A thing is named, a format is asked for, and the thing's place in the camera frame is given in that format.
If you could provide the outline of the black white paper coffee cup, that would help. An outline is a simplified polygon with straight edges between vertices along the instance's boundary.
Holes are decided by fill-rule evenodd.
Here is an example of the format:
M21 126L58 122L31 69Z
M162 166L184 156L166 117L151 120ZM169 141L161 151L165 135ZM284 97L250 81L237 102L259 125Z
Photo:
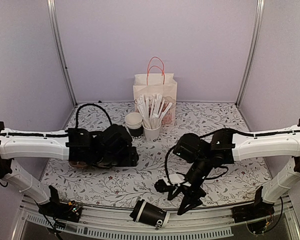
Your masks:
M153 226L156 229L164 228L170 219L170 213L145 201L137 216L136 223Z

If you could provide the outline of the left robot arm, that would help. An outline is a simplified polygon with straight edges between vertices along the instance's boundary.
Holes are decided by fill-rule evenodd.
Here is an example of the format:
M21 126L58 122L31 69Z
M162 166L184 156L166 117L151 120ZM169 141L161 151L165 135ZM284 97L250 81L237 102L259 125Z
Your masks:
M16 159L53 158L100 168L135 167L139 156L132 141L126 128L117 124L103 131L75 127L33 132L13 130L0 121L0 180L44 205L53 217L60 217L65 210L58 191L34 178Z

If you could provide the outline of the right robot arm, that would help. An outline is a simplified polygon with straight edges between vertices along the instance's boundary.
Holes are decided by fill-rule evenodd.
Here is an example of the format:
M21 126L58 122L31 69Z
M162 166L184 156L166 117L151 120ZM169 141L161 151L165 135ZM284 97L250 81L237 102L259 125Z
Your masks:
M255 192L254 202L242 207L233 207L236 222L259 218L274 213L274 203L300 181L300 119L291 127L260 132L241 132L222 128L210 133L211 142L194 133L184 134L170 149L174 155L191 164L184 180L177 183L173 199L183 193L177 214L179 216L202 204L206 193L201 188L210 171L235 161L246 159L290 156L285 167L272 179L262 184Z

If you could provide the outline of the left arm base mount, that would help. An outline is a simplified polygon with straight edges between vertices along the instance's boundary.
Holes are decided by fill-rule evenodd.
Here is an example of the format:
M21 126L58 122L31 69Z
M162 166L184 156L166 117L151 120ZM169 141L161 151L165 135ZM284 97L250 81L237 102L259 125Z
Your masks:
M39 213L52 217L57 220L65 220L74 223L78 223L82 215L82 206L76 204L75 201L68 203L55 203L48 202L46 204L39 204Z

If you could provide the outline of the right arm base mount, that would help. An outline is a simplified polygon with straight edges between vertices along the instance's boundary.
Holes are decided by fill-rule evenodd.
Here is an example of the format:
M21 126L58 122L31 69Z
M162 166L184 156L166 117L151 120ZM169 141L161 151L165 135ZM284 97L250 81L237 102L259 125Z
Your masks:
M242 206L235 206L231 209L235 223L247 222L259 218L260 221L248 223L247 229L255 235L264 234L273 219L274 204L264 202L251 203Z

